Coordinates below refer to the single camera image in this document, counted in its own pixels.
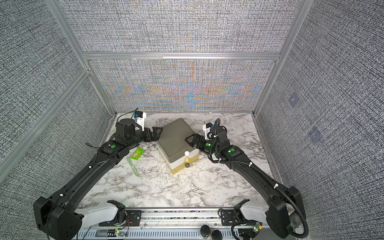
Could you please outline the grey three-drawer storage box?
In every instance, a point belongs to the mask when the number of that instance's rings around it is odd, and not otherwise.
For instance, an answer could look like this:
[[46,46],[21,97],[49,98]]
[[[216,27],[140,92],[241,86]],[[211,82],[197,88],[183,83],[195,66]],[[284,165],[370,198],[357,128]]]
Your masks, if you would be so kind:
[[173,175],[184,168],[189,168],[199,159],[200,150],[186,142],[186,138],[194,134],[195,132],[182,118],[163,126],[157,144],[162,158]]

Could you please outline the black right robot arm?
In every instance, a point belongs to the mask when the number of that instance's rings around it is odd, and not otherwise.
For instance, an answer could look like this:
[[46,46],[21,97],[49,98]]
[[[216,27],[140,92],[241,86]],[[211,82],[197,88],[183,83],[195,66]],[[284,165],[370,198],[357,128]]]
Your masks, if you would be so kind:
[[257,167],[240,147],[230,143],[224,126],[215,124],[209,132],[208,139],[193,134],[185,141],[206,153],[212,163],[226,165],[240,174],[259,192],[269,206],[265,212],[266,222],[277,236],[306,238],[309,225],[299,190],[287,188]]

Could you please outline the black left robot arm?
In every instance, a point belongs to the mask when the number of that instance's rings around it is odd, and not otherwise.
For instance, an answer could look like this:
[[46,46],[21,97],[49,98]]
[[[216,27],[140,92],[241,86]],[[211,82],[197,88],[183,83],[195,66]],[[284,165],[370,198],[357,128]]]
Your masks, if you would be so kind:
[[80,209],[79,203],[91,188],[130,150],[142,142],[159,140],[163,128],[142,126],[143,120],[122,119],[116,123],[116,132],[102,144],[93,159],[61,189],[49,198],[39,197],[34,205],[37,228],[54,240],[71,240],[84,228],[99,223],[121,224],[126,220],[126,207],[117,201],[108,201],[96,208]]

